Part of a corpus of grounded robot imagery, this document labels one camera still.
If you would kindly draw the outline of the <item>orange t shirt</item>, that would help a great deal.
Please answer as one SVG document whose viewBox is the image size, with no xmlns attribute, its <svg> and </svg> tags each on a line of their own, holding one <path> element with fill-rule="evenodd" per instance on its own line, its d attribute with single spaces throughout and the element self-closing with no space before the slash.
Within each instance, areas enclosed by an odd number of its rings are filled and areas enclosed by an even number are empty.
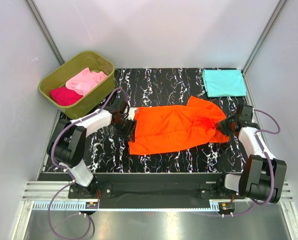
<svg viewBox="0 0 298 240">
<path fill-rule="evenodd" d="M 207 143 L 226 143 L 229 137 L 216 124 L 226 118 L 214 103 L 191 96 L 186 105 L 140 107 L 132 155 L 178 152 Z"/>
</svg>

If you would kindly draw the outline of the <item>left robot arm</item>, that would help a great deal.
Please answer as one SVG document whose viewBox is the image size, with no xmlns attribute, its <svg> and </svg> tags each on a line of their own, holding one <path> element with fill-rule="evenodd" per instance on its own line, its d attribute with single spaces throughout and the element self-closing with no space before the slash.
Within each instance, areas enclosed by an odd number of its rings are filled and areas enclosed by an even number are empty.
<svg viewBox="0 0 298 240">
<path fill-rule="evenodd" d="M 135 142 L 137 111 L 138 108 L 131 108 L 126 100 L 117 98 L 111 105 L 102 106 L 84 117 L 57 122 L 48 143 L 47 154 L 55 166 L 66 170 L 73 177 L 71 193 L 91 198 L 100 192 L 96 177 L 83 160 L 87 137 L 104 127 L 112 126 L 120 137 Z"/>
</svg>

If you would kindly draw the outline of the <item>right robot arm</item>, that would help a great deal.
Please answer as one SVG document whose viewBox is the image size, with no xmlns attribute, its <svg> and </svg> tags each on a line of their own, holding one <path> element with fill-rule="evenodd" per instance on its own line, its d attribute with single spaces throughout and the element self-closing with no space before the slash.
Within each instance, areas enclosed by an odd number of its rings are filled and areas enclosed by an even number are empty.
<svg viewBox="0 0 298 240">
<path fill-rule="evenodd" d="M 268 149 L 262 133 L 277 135 L 281 128 L 270 131 L 254 122 L 256 112 L 250 105 L 239 105 L 235 114 L 217 124 L 217 129 L 228 137 L 236 136 L 243 145 L 248 160 L 241 175 L 223 173 L 216 183 L 216 194 L 227 198 L 239 194 L 258 205 L 279 202 L 287 171 L 287 164 L 277 159 Z"/>
</svg>

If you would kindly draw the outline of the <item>folded teal t shirt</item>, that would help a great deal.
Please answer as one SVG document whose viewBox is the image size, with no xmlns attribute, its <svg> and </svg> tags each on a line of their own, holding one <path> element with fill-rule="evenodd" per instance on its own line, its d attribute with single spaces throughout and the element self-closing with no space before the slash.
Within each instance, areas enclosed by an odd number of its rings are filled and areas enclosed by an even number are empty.
<svg viewBox="0 0 298 240">
<path fill-rule="evenodd" d="M 247 95 L 243 75 L 239 69 L 205 69 L 202 78 L 209 98 Z"/>
</svg>

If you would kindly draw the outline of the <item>olive green plastic bin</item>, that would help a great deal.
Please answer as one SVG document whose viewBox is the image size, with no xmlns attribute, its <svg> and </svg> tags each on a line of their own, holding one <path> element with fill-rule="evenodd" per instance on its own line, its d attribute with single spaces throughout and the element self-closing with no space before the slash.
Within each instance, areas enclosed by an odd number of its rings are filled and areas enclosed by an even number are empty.
<svg viewBox="0 0 298 240">
<path fill-rule="evenodd" d="M 57 104 L 51 98 L 50 91 L 63 87 L 70 78 L 74 77 L 85 68 L 89 68 L 91 71 L 95 72 L 102 71 L 107 75 L 107 78 L 75 104 L 69 106 Z M 67 117 L 70 119 L 78 119 L 90 113 L 92 109 L 112 93 L 116 87 L 114 72 L 115 67 L 111 61 L 93 51 L 84 51 L 42 79 L 38 85 L 38 90 Z"/>
</svg>

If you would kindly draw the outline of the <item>pink t shirt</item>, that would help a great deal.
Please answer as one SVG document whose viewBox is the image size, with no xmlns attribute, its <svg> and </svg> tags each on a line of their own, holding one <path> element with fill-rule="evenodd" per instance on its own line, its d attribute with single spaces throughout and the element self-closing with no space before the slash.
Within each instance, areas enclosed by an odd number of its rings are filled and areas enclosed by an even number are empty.
<svg viewBox="0 0 298 240">
<path fill-rule="evenodd" d="M 80 96 L 85 96 L 106 78 L 107 75 L 103 71 L 91 71 L 87 67 L 69 79 L 65 83 L 65 87 L 69 90 L 75 91 Z"/>
</svg>

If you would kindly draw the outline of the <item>magenta t shirt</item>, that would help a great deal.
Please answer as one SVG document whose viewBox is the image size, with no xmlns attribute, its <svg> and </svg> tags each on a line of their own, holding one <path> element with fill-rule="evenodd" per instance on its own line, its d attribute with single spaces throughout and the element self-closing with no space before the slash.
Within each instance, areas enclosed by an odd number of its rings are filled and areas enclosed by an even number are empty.
<svg viewBox="0 0 298 240">
<path fill-rule="evenodd" d="M 66 87 L 59 87 L 50 91 L 51 98 L 60 106 L 70 106 L 82 98 L 82 95 Z"/>
</svg>

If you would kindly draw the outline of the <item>right aluminium frame post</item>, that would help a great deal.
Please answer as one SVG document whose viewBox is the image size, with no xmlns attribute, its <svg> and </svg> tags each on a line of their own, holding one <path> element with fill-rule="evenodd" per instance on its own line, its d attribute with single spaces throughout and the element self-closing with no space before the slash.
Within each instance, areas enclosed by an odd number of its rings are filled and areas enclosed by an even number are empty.
<svg viewBox="0 0 298 240">
<path fill-rule="evenodd" d="M 242 74 L 245 75 L 247 73 L 247 71 L 249 70 L 251 64 L 253 63 L 253 61 L 255 60 L 259 50 L 261 49 L 263 43 L 265 42 L 266 38 L 268 37 L 269 33 L 271 32 L 271 30 L 273 29 L 276 21 L 278 20 L 280 14 L 282 13 L 284 7 L 286 6 L 286 4 L 288 3 L 288 0 L 279 0 L 269 18 L 269 20 L 267 21 L 260 37 L 258 38 L 255 46 L 253 47 L 243 69 L 242 69 Z"/>
</svg>

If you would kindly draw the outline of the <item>aluminium frame post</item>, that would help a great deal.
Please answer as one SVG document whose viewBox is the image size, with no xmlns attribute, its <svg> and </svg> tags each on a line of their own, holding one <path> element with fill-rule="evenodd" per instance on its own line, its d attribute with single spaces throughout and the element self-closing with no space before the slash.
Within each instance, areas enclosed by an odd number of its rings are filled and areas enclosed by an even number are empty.
<svg viewBox="0 0 298 240">
<path fill-rule="evenodd" d="M 61 66 L 65 63 L 64 58 L 62 57 L 54 39 L 52 38 L 52 35 L 50 31 L 48 30 L 48 27 L 36 5 L 36 3 L 33 0 L 24 0 L 25 4 L 27 5 L 30 13 L 32 14 L 36 24 L 38 25 L 43 37 L 45 38 L 51 52 L 53 53 L 54 57 L 56 58 L 58 64 Z"/>
<path fill-rule="evenodd" d="M 267 21 L 260 37 L 258 38 L 255 46 L 253 47 L 243 69 L 242 69 L 242 74 L 245 75 L 247 73 L 247 71 L 249 70 L 251 64 L 253 63 L 253 61 L 255 60 L 259 50 L 261 49 L 263 43 L 265 42 L 266 38 L 268 37 L 269 33 L 271 32 L 271 30 L 273 29 L 276 21 L 278 20 L 280 14 L 282 13 L 284 7 L 286 6 L 286 4 L 288 3 L 288 0 L 279 0 L 269 18 L 269 20 Z"/>
</svg>

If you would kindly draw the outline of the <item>left aluminium frame post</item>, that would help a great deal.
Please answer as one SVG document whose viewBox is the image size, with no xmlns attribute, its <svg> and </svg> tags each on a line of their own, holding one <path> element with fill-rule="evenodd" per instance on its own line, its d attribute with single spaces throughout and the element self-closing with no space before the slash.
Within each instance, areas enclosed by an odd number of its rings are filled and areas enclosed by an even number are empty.
<svg viewBox="0 0 298 240">
<path fill-rule="evenodd" d="M 52 38 L 52 35 L 50 31 L 48 30 L 48 27 L 36 5 L 36 3 L 33 0 L 24 0 L 25 4 L 27 5 L 30 13 L 32 14 L 36 24 L 38 25 L 43 37 L 45 38 L 51 52 L 53 53 L 54 57 L 56 58 L 58 64 L 61 66 L 65 63 L 64 58 L 62 57 L 54 39 Z"/>
</svg>

